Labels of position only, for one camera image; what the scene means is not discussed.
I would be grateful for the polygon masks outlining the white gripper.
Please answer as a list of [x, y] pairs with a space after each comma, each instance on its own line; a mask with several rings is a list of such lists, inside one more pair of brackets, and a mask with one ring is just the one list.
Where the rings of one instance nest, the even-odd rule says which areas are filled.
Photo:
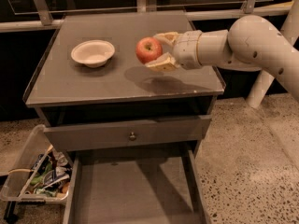
[[186, 70], [200, 69], [198, 61], [198, 42], [201, 31], [188, 31], [184, 34], [178, 32], [159, 33], [154, 35], [162, 45], [173, 47], [172, 54], [167, 52], [145, 66], [155, 72], [174, 71], [181, 66]]

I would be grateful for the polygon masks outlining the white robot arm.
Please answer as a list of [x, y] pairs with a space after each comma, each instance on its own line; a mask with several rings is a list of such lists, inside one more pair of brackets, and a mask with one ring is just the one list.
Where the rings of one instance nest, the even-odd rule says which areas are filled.
[[230, 29], [184, 34], [169, 32], [154, 36], [171, 50], [146, 66], [153, 71], [227, 67], [235, 64], [260, 68], [299, 100], [299, 51], [268, 20], [248, 15], [235, 21]]

